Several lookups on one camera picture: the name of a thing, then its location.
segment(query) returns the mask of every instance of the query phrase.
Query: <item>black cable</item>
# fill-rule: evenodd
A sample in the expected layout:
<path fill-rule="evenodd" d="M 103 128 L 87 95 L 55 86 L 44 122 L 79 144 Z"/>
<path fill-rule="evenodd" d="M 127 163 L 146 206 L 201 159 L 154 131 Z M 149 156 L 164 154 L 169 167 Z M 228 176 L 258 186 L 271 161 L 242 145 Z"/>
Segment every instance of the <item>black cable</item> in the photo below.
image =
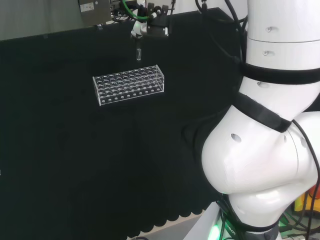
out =
<path fill-rule="evenodd" d="M 244 45 L 244 35 L 243 35 L 242 27 L 240 25 L 240 21 L 238 19 L 237 13 L 236 13 L 234 7 L 232 6 L 230 0 L 224 0 L 224 1 L 232 14 L 234 22 L 236 23 L 235 27 L 238 30 L 238 33 L 240 36 L 240 49 L 241 49 L 242 61 L 245 63 L 246 62 L 246 49 L 245 49 L 245 45 Z"/>
<path fill-rule="evenodd" d="M 248 24 L 248 16 L 244 18 L 244 21 L 242 23 L 242 35 L 245 34 L 247 24 Z"/>
<path fill-rule="evenodd" d="M 206 28 L 206 31 L 211 39 L 211 41 L 217 46 L 218 49 L 220 49 L 221 52 L 223 52 L 224 55 L 226 55 L 229 59 L 232 59 L 233 61 L 235 60 L 234 56 L 231 56 L 215 39 L 213 34 L 211 33 L 209 27 L 207 26 L 206 23 L 204 23 L 204 27 Z"/>
<path fill-rule="evenodd" d="M 123 23 L 123 22 L 129 21 L 131 19 L 128 15 L 124 15 L 124 12 L 122 10 L 117 9 L 117 8 L 113 10 L 113 15 L 114 15 L 114 17 L 112 18 L 112 21 L 114 21 L 116 23 Z"/>
<path fill-rule="evenodd" d="M 299 125 L 299 123 L 297 123 L 296 120 L 292 120 L 292 122 L 294 123 L 294 125 L 296 125 L 296 127 L 302 133 L 302 135 L 303 135 L 303 137 L 304 137 L 304 139 L 305 139 L 305 141 L 306 141 L 306 143 L 307 143 L 307 145 L 309 147 L 309 150 L 311 152 L 311 155 L 313 157 L 313 160 L 314 160 L 314 163 L 315 163 L 315 166 L 316 166 L 317 175 L 318 175 L 317 181 L 316 181 L 316 184 L 315 184 L 315 190 L 314 190 L 314 193 L 313 193 L 313 196 L 312 196 L 311 207 L 310 207 L 310 215 L 309 215 L 309 221 L 308 221 L 308 228 L 307 228 L 307 231 L 306 231 L 306 238 L 305 239 L 308 240 L 309 236 L 310 236 L 310 232 L 311 232 L 311 222 L 312 222 L 312 216 L 313 216 L 313 213 L 314 213 L 316 195 L 317 195 L 317 191 L 318 191 L 318 188 L 319 188 L 319 185 L 320 185 L 320 166 L 319 166 L 319 162 L 318 162 L 315 150 L 312 147 L 312 144 L 311 144 L 307 134 L 305 133 L 303 128 Z"/>
<path fill-rule="evenodd" d="M 202 7 L 199 4 L 199 0 L 195 0 L 195 4 L 196 4 L 197 8 L 199 9 L 199 11 L 210 20 L 213 20 L 213 21 L 221 23 L 221 24 L 234 24 L 235 23 L 234 20 L 222 20 L 222 19 L 217 19 L 217 18 L 209 15 L 207 9 L 205 9 L 205 10 L 202 9 Z M 240 21 L 240 23 L 243 23 L 244 20 L 245 19 L 243 18 L 243 19 L 240 19 L 239 21 Z"/>
<path fill-rule="evenodd" d="M 302 219 L 304 218 L 305 212 L 306 212 L 306 208 L 307 208 L 307 199 L 308 199 L 308 193 L 305 192 L 304 193 L 303 207 L 302 207 L 301 215 L 298 218 L 298 220 L 295 222 L 295 224 L 292 226 L 292 228 L 297 227 L 301 223 Z"/>
<path fill-rule="evenodd" d="M 223 212 L 221 211 L 221 219 L 222 219 L 222 223 L 221 223 L 221 231 L 220 231 L 220 237 L 219 240 L 222 240 L 224 233 L 225 233 L 225 224 L 226 224 L 226 217 L 224 216 Z"/>

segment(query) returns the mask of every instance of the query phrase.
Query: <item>cable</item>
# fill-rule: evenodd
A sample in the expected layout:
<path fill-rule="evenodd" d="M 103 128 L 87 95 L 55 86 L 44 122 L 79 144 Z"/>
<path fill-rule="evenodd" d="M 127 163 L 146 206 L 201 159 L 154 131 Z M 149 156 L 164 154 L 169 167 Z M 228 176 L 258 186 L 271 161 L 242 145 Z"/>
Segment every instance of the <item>cable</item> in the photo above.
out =
<path fill-rule="evenodd" d="M 222 223 L 221 223 L 221 231 L 220 231 L 220 237 L 219 240 L 222 240 L 224 233 L 225 233 L 225 224 L 226 224 L 226 217 L 224 216 L 223 212 L 221 211 L 221 219 L 222 219 Z"/>
<path fill-rule="evenodd" d="M 297 123 L 296 120 L 292 120 L 292 122 L 294 123 L 294 125 L 296 125 L 296 127 L 302 133 L 302 135 L 303 135 L 303 137 L 304 137 L 304 139 L 305 139 L 305 141 L 306 141 L 306 143 L 307 143 L 307 145 L 309 147 L 309 150 L 311 152 L 311 155 L 313 157 L 313 160 L 314 160 L 314 163 L 315 163 L 315 166 L 316 166 L 317 175 L 318 175 L 317 181 L 316 181 L 316 184 L 315 184 L 315 190 L 314 190 L 314 193 L 313 193 L 313 196 L 312 196 L 311 207 L 310 207 L 310 215 L 309 215 L 309 221 L 308 221 L 308 228 L 307 228 L 307 231 L 306 231 L 306 238 L 305 239 L 308 240 L 309 236 L 310 236 L 310 231 L 311 231 L 311 222 L 312 222 L 312 216 L 313 216 L 313 213 L 314 213 L 316 195 L 317 195 L 317 191 L 318 191 L 318 188 L 319 188 L 319 185 L 320 185 L 320 166 L 319 166 L 319 162 L 318 162 L 315 150 L 312 147 L 312 144 L 311 144 L 307 134 L 305 133 L 303 128 L 299 125 L 299 123 Z"/>
<path fill-rule="evenodd" d="M 124 5 L 125 9 L 128 11 L 128 13 L 129 13 L 131 16 L 135 17 L 136 19 L 141 19 L 141 20 L 146 20 L 146 19 L 148 19 L 147 16 L 137 16 L 137 15 L 135 15 L 135 14 L 130 10 L 130 8 L 127 6 L 126 0 L 122 0 L 122 3 L 123 3 L 123 5 Z"/>
<path fill-rule="evenodd" d="M 207 9 L 206 9 L 206 10 L 203 10 L 203 9 L 201 8 L 201 6 L 200 6 L 200 4 L 199 4 L 199 0 L 195 0 L 195 4 L 196 4 L 197 8 L 199 9 L 199 11 L 200 11 L 202 14 L 206 15 L 206 17 L 209 18 L 210 20 L 213 20 L 213 21 L 215 21 L 215 22 L 222 23 L 222 24 L 234 24 L 234 23 L 235 23 L 235 21 L 233 21 L 233 20 L 222 20 L 222 19 L 217 19 L 217 18 L 215 18 L 215 17 L 213 17 L 213 16 L 211 16 L 211 15 L 208 15 L 208 10 L 207 10 Z"/>
<path fill-rule="evenodd" d="M 244 18 L 243 24 L 242 24 L 242 34 L 245 34 L 246 26 L 248 24 L 248 15 Z"/>
<path fill-rule="evenodd" d="M 114 15 L 114 17 L 112 18 L 112 21 L 114 21 L 116 23 L 123 23 L 123 22 L 129 21 L 131 19 L 129 16 L 124 15 L 124 13 L 120 9 L 114 9 L 113 15 Z"/>
<path fill-rule="evenodd" d="M 305 192 L 304 193 L 303 207 L 302 207 L 301 215 L 298 218 L 298 220 L 295 222 L 295 224 L 292 226 L 292 228 L 297 227 L 301 223 L 302 219 L 304 218 L 304 215 L 305 215 L 305 212 L 306 212 L 306 208 L 307 208 L 307 199 L 308 199 L 308 194 Z"/>
<path fill-rule="evenodd" d="M 244 35 L 243 35 L 243 31 L 242 31 L 242 28 L 240 25 L 240 21 L 238 19 L 237 13 L 236 13 L 234 7 L 232 6 L 230 0 L 224 0 L 224 1 L 232 14 L 234 22 L 236 23 L 235 27 L 238 30 L 238 33 L 240 35 L 240 49 L 241 49 L 242 61 L 245 63 L 246 62 L 246 49 L 245 49 L 245 45 L 244 45 Z"/>

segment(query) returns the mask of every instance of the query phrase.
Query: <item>mounting hole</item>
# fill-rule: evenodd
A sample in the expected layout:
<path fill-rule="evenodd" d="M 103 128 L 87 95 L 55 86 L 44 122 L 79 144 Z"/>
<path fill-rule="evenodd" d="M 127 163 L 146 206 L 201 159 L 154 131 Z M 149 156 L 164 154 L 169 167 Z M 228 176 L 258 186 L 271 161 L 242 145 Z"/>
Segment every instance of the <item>mounting hole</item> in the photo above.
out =
<path fill-rule="evenodd" d="M 241 137 L 239 137 L 237 134 L 232 133 L 232 134 L 231 134 L 231 137 L 232 137 L 232 139 L 235 140 L 237 143 L 241 143 L 241 142 L 242 142 Z"/>
<path fill-rule="evenodd" d="M 304 147 L 306 149 L 308 146 L 307 141 L 303 137 L 300 138 L 300 141 L 301 141 L 302 147 Z"/>
<path fill-rule="evenodd" d="M 262 81 L 259 81 L 257 82 L 257 85 L 260 87 L 260 88 L 263 88 L 263 89 L 267 89 L 270 87 L 270 85 L 266 82 L 262 82 Z"/>

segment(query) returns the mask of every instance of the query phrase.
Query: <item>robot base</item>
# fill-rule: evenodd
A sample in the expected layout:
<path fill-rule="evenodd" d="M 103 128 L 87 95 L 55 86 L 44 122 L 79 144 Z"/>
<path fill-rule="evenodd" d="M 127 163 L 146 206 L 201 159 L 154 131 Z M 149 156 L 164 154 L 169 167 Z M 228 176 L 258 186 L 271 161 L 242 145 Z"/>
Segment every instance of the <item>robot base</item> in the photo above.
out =
<path fill-rule="evenodd" d="M 220 214 L 220 207 L 216 202 L 213 202 L 210 204 L 210 206 L 207 208 L 207 210 L 183 240 L 219 240 L 221 229 L 222 219 Z M 250 232 L 250 234 L 255 234 L 254 239 L 256 240 L 260 237 L 261 240 L 265 240 L 265 233 L 267 232 Z M 233 238 L 225 229 L 223 231 L 222 239 L 224 240 L 226 238 L 236 239 Z M 274 236 L 269 240 L 282 240 L 282 237 L 278 232 L 277 236 Z"/>

